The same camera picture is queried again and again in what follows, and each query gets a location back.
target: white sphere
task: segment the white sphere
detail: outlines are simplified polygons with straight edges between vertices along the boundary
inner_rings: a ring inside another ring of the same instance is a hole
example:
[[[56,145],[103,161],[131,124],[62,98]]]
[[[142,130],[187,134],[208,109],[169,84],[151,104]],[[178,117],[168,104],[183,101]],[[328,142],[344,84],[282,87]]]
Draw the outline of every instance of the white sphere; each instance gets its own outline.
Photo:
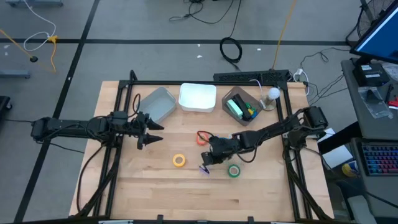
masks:
[[[272,87],[268,92],[268,99],[274,100],[280,96],[280,91],[278,88]]]

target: keyboard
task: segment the keyboard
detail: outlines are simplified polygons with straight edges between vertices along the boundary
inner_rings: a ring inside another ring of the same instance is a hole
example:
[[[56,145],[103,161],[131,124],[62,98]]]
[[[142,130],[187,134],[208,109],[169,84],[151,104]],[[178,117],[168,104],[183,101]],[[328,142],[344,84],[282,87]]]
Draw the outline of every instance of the keyboard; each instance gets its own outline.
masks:
[[[398,175],[398,142],[362,142],[358,149],[367,175]]]
[[[249,80],[255,79],[263,85],[275,82],[286,82],[288,77],[288,70],[216,73],[213,75],[213,79],[216,82],[248,82]]]

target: computer monitor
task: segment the computer monitor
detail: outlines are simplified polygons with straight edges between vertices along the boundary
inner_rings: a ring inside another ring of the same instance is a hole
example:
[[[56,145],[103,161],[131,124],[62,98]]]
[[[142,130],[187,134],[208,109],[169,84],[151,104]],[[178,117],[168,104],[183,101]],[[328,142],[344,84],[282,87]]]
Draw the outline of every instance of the computer monitor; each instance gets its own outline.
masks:
[[[372,24],[350,53],[360,55],[362,64],[371,59],[398,64],[398,1]]]

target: green object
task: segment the green object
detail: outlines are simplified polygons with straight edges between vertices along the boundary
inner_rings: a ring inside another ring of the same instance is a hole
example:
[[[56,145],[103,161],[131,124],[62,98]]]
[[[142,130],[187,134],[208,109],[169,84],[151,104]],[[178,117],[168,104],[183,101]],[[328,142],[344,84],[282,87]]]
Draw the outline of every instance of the green object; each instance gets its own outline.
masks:
[[[237,165],[233,164],[228,167],[228,175],[230,177],[236,178],[239,177],[240,174],[241,174],[241,169]]]
[[[239,119],[242,119],[243,116],[243,112],[242,110],[236,105],[236,103],[230,99],[226,102],[226,106],[228,107],[228,109],[235,115],[237,116]]]

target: green tape roll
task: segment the green tape roll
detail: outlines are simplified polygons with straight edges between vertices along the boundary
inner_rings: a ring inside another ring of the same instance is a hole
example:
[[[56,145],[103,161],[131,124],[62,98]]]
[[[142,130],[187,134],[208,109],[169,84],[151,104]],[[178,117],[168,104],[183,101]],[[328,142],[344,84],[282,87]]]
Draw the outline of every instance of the green tape roll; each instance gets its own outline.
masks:
[[[241,169],[237,165],[230,165],[228,167],[228,175],[232,178],[239,177]]]

